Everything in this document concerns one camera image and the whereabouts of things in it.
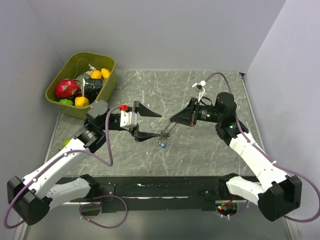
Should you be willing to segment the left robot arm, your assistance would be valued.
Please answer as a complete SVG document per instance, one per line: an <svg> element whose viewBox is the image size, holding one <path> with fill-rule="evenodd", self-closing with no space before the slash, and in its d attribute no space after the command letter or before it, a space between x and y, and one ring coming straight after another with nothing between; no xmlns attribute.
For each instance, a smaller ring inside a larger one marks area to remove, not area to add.
<svg viewBox="0 0 320 240"><path fill-rule="evenodd" d="M22 222L31 226L42 220L55 207L75 199L95 200L99 183L89 174L58 185L66 172L80 161L92 156L108 167L113 166L109 131L127 131L136 142L159 137L158 133L141 132L138 116L159 118L141 102L110 108L104 100L96 101L86 113L86 124L53 158L32 173L7 182L9 210L14 210Z"/></svg>

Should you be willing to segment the metal disc keyring organizer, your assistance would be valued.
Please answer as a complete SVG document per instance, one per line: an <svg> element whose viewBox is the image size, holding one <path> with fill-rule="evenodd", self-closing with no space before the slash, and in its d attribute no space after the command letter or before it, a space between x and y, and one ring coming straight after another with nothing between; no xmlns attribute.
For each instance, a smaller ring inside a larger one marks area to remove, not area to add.
<svg viewBox="0 0 320 240"><path fill-rule="evenodd" d="M172 122L169 118L165 121L166 125L164 129L160 131L160 136L158 137L158 140L156 144L160 146L161 144L165 144L168 138L171 137L171 132L175 129L177 126L176 122Z"/></svg>

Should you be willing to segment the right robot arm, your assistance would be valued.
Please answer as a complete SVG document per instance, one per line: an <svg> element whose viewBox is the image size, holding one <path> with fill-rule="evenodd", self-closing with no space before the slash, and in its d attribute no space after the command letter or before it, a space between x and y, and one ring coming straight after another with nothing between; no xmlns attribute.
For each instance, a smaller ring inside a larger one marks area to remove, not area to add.
<svg viewBox="0 0 320 240"><path fill-rule="evenodd" d="M219 93L211 105L192 97L170 121L189 127L198 121L214 123L220 139L244 160L258 180L252 182L236 173L224 175L219 179L219 195L226 200L242 197L257 205L262 215L274 222L300 207L302 181L277 168L262 154L249 130L236 121L236 109L234 96L228 92Z"/></svg>

